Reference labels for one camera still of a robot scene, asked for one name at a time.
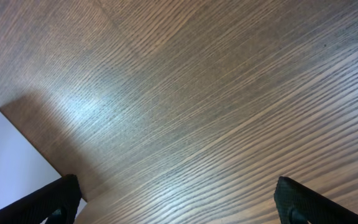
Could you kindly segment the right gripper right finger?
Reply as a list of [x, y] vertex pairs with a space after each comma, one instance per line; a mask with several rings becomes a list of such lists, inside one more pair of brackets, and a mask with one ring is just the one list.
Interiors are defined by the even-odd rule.
[[289, 177], [278, 178], [274, 201], [282, 223], [358, 223], [358, 214]]

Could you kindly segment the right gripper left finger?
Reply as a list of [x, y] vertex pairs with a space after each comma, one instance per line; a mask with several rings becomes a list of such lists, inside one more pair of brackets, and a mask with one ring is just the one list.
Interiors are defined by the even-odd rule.
[[77, 176], [68, 174], [0, 209], [0, 224], [73, 224], [81, 199]]

